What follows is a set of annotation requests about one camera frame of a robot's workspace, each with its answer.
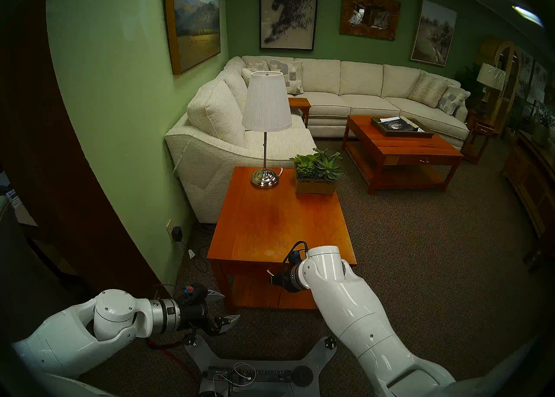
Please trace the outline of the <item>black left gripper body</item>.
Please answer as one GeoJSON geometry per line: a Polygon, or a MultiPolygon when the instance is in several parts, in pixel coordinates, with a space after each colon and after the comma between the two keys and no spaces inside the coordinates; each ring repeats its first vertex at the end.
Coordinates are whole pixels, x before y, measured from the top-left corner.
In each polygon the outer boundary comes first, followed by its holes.
{"type": "Polygon", "coordinates": [[[209,316],[206,302],[189,303],[177,302],[179,307],[179,325],[176,331],[188,329],[201,329],[210,336],[219,335],[222,332],[222,324],[216,323],[209,316]]]}

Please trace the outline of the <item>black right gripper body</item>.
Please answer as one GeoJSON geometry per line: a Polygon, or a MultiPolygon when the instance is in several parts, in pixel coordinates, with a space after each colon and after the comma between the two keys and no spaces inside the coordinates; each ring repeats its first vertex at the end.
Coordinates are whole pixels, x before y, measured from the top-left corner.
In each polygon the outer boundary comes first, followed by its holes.
{"type": "Polygon", "coordinates": [[[285,269],[274,274],[274,285],[282,287],[289,293],[300,292],[298,277],[299,265],[288,265],[285,269]]]}

